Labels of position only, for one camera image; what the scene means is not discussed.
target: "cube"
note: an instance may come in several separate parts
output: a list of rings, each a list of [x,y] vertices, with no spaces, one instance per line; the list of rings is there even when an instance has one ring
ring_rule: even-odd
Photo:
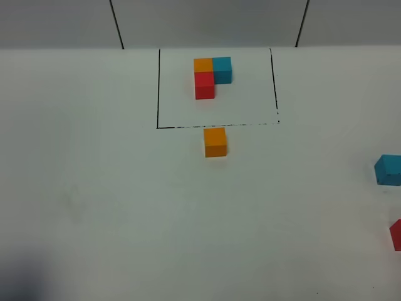
[[[382,155],[375,164],[377,184],[401,185],[401,156]]]
[[[214,91],[213,72],[195,72],[195,99],[213,99]]]
[[[224,157],[227,155],[227,138],[224,127],[204,129],[205,156]]]
[[[194,59],[195,72],[213,72],[213,60],[211,58]]]
[[[396,221],[390,227],[391,238],[393,239],[393,245],[395,251],[401,251],[401,219]]]
[[[214,83],[232,83],[231,58],[213,58]]]

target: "white wall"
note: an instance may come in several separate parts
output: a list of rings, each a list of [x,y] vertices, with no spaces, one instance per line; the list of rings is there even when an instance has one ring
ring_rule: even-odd
[[[399,45],[399,0],[311,0],[299,46]]]
[[[306,0],[114,0],[125,47],[294,46]]]
[[[107,0],[2,0],[0,48],[120,48]]]

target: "orange cube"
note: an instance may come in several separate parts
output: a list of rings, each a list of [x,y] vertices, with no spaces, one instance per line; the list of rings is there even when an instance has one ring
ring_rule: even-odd
[[[224,157],[227,155],[227,138],[224,127],[203,130],[206,157]]]
[[[213,72],[212,58],[196,58],[194,59],[195,72]]]

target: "teal cube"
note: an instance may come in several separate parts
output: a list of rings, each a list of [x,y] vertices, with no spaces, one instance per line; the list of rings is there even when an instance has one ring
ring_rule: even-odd
[[[401,185],[401,156],[382,155],[375,164],[375,174],[379,185]]]
[[[213,73],[216,85],[232,83],[231,58],[213,58]]]

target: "red cube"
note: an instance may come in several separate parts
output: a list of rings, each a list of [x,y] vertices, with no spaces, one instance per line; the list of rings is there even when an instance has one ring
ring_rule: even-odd
[[[214,98],[213,72],[195,72],[195,99]]]
[[[401,251],[401,219],[396,221],[390,227],[391,238],[393,239],[393,244],[395,251]]]

